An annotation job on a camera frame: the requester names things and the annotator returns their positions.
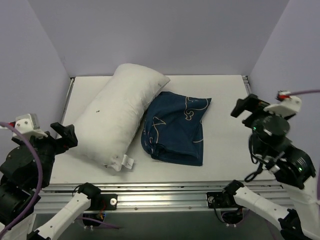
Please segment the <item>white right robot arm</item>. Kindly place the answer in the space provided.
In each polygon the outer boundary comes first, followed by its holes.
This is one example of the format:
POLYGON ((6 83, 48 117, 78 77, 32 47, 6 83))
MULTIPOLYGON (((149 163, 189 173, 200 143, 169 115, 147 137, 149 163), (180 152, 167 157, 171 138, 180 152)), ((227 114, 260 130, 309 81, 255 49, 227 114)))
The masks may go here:
POLYGON ((238 99, 231 116, 242 112, 250 115, 242 121, 251 129, 248 150, 258 165, 249 174, 249 183, 263 171, 274 176, 287 193, 293 208, 278 205, 233 180, 222 190, 227 206, 247 208, 274 225, 286 240, 318 240, 320 238, 320 200, 317 197, 317 174, 310 156, 287 138, 289 119, 301 109, 302 101, 290 92, 279 92, 278 103, 270 104, 249 94, 238 99))

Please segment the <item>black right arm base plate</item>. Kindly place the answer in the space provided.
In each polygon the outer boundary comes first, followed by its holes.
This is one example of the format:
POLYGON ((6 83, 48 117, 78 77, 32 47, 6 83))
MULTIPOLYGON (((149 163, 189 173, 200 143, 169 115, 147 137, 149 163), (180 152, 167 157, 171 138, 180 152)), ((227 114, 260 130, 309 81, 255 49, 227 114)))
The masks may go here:
POLYGON ((242 208, 232 195, 222 191, 207 192, 206 200, 209 209, 242 208))

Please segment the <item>blue embroidered pillowcase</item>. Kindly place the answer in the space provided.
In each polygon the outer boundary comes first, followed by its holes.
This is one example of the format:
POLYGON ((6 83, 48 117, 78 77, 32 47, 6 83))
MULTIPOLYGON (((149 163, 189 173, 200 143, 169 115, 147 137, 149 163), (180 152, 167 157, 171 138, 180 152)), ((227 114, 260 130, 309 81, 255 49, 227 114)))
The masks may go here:
POLYGON ((211 98, 161 92, 146 110, 140 138, 143 150, 162 162, 202 166, 202 118, 211 101, 211 98))

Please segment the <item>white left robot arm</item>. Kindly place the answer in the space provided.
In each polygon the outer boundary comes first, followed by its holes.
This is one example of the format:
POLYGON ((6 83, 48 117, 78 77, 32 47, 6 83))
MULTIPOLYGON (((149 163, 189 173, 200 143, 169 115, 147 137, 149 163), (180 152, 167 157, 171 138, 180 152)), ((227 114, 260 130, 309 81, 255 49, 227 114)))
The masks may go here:
POLYGON ((36 130, 27 137, 17 129, 17 122, 1 122, 2 129, 11 130, 12 141, 18 144, 6 157, 0 171, 0 225, 2 240, 56 240, 65 229, 84 211, 97 209, 102 203, 101 190, 83 183, 75 187, 72 199, 48 223, 36 231, 28 232, 27 225, 33 215, 39 193, 51 179, 56 155, 78 145, 75 127, 58 122, 50 126, 60 138, 54 139, 49 132, 41 138, 36 130))

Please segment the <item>white pillow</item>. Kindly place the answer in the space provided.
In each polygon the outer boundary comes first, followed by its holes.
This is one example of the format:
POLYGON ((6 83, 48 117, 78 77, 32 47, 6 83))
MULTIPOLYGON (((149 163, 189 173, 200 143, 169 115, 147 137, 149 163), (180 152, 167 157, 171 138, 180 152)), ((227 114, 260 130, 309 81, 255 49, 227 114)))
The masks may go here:
POLYGON ((134 159, 127 150, 145 111, 169 82, 169 77, 149 67, 119 65, 73 124, 78 140, 74 154, 117 172, 132 169, 134 159))

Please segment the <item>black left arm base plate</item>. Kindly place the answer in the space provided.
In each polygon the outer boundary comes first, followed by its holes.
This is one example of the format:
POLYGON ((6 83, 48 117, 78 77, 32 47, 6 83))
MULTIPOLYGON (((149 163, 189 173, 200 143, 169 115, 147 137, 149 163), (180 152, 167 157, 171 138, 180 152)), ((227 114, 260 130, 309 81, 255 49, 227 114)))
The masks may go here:
POLYGON ((115 193, 95 193, 89 197, 90 206, 86 211, 115 211, 118 204, 118 195, 115 193))

